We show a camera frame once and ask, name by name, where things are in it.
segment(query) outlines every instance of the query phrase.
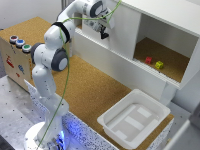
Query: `green cable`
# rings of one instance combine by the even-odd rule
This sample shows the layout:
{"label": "green cable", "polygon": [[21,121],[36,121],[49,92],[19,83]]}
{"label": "green cable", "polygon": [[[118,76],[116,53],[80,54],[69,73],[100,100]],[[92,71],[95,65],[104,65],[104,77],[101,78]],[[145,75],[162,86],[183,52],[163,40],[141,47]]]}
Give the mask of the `green cable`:
{"label": "green cable", "polygon": [[[100,19],[103,19],[103,18],[105,18],[105,17],[111,15],[110,18],[109,18],[109,20],[108,20],[108,22],[107,22],[107,23],[109,23],[109,21],[110,21],[112,15],[113,15],[114,12],[117,10],[117,8],[118,8],[119,5],[121,4],[121,2],[122,2],[122,0],[120,0],[120,1],[117,3],[117,5],[116,5],[116,7],[115,7],[115,9],[114,9],[113,11],[111,11],[110,13],[108,13],[107,15],[105,15],[105,16],[103,16],[103,17],[100,17],[100,18],[79,18],[79,17],[74,17],[74,18],[68,18],[68,19],[64,20],[63,23],[65,23],[65,22],[67,22],[68,20],[71,20],[71,19],[100,20]],[[65,88],[64,88],[63,95],[62,95],[62,98],[61,98],[61,100],[60,100],[60,103],[59,103],[59,105],[58,105],[58,108],[56,109],[56,111],[55,111],[55,113],[54,113],[54,115],[53,115],[53,118],[51,119],[51,121],[50,121],[50,123],[49,123],[49,126],[47,127],[47,130],[45,131],[44,136],[42,137],[42,140],[40,141],[40,143],[39,143],[39,145],[38,145],[38,147],[37,147],[36,150],[38,150],[38,148],[39,148],[40,145],[42,144],[42,142],[43,142],[43,140],[44,140],[44,137],[46,136],[47,131],[49,130],[49,128],[50,128],[50,126],[51,126],[51,124],[52,124],[52,122],[53,122],[53,120],[54,120],[54,118],[55,118],[55,116],[56,116],[56,114],[57,114],[57,112],[58,112],[58,109],[60,108],[60,105],[62,104],[63,98],[64,98],[64,96],[65,96],[65,92],[66,92],[66,89],[67,89],[68,80],[69,80],[70,63],[69,63],[69,57],[68,57],[68,53],[67,53],[67,48],[66,48],[66,44],[65,44],[65,41],[64,41],[64,38],[63,38],[63,35],[62,35],[62,30],[61,30],[61,28],[60,28],[60,35],[61,35],[61,38],[62,38],[62,41],[63,41],[64,48],[65,48],[65,50],[66,50],[67,61],[68,61],[68,74],[67,74],[67,79],[66,79],[66,82],[65,82]]]}

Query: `red block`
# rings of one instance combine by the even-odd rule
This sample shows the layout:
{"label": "red block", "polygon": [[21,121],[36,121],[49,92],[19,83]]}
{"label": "red block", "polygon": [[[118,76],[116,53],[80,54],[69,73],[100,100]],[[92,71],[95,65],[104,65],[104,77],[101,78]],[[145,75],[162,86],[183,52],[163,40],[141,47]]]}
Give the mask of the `red block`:
{"label": "red block", "polygon": [[152,60],[152,57],[147,57],[145,63],[146,64],[151,64],[151,60]]}

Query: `open cabinet shelf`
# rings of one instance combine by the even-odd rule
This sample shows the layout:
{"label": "open cabinet shelf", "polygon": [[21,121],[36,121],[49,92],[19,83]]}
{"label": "open cabinet shelf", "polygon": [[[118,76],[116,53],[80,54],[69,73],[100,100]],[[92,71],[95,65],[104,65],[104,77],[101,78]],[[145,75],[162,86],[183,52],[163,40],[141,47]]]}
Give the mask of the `open cabinet shelf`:
{"label": "open cabinet shelf", "polygon": [[[134,58],[145,63],[146,57],[152,57],[150,67],[165,74],[169,78],[181,82],[184,72],[189,63],[189,58],[179,54],[149,38],[144,38],[138,42],[135,48]],[[162,69],[155,67],[156,62],[164,63]]]}

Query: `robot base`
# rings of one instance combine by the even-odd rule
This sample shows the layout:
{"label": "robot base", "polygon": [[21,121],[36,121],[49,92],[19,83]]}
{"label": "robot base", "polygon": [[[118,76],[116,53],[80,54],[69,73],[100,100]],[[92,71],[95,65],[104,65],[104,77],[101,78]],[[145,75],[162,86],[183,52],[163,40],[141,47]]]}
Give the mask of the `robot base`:
{"label": "robot base", "polygon": [[[44,122],[38,123],[38,124],[32,126],[26,132],[26,135],[25,135],[25,138],[24,138],[24,150],[49,150],[49,147],[44,146],[44,145],[41,145],[37,149],[37,147],[39,145],[39,141],[37,141],[35,139],[35,137],[37,136],[38,132],[40,131],[40,129],[42,128],[43,125],[44,125]],[[66,147],[69,145],[69,142],[70,142],[70,139],[68,137],[69,137],[69,133],[65,132],[65,145],[66,145]]]}

